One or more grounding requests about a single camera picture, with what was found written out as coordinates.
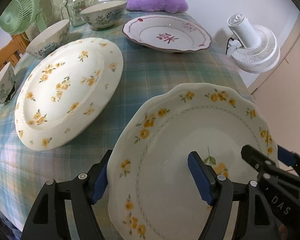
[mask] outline glass jar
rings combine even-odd
[[[80,12],[88,7],[88,0],[66,0],[66,8],[73,27],[85,24]]]

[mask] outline ceramic bowl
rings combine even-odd
[[[105,39],[77,40],[52,52],[18,96],[15,126],[21,142],[44,151],[75,138],[109,102],[122,70],[120,49]]]
[[[51,52],[66,44],[69,30],[69,19],[51,25],[30,42],[26,52],[36,59],[44,59]]]
[[[146,101],[124,128],[107,166],[109,216],[124,240],[197,240],[211,207],[187,157],[233,182],[257,171],[241,157],[249,144],[278,165],[277,144],[256,106],[231,88],[187,83]]]
[[[119,21],[126,6],[126,1],[103,2],[82,10],[80,14],[92,27],[106,28]]]
[[[9,62],[0,71],[0,105],[10,101],[14,92],[14,72]]]

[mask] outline chair backrest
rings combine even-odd
[[[17,43],[20,53],[23,55],[26,52],[26,48],[30,44],[30,41],[27,40],[26,33],[11,35],[12,39]]]
[[[13,67],[16,66],[20,60],[19,54],[17,53],[18,49],[18,44],[14,40],[11,40],[8,45],[0,50],[0,70],[9,61]]]

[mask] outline blue gripper pad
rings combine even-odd
[[[211,205],[213,198],[211,195],[210,183],[201,170],[199,163],[194,157],[193,153],[188,155],[188,167],[194,179],[194,182],[199,190],[202,200],[206,201],[208,205]]]
[[[285,148],[278,145],[278,160],[287,166],[292,166],[296,163],[294,154]]]
[[[93,204],[95,204],[99,199],[102,198],[108,185],[107,166],[108,161],[106,162],[105,166],[103,166],[97,180],[94,182],[93,195],[91,197],[91,201]]]

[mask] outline tablecloth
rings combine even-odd
[[[207,50],[170,54],[135,44],[122,34],[122,26],[144,12],[126,12],[114,28],[93,30],[90,25],[71,28],[68,41],[87,37],[109,39],[120,48],[124,66],[120,83],[106,108],[79,136],[62,147],[37,152],[25,147],[14,125],[14,109],[21,87],[40,62],[25,54],[15,67],[16,94],[0,105],[0,210],[22,231],[37,194],[47,179],[71,180],[101,160],[113,149],[124,127],[149,98],[168,92],[187,82],[208,82],[235,89],[241,96],[250,95],[233,63],[215,41]],[[176,17],[193,21],[188,14]],[[73,239],[79,239],[70,203],[67,215]],[[93,207],[105,239],[120,239],[107,212],[108,192]]]

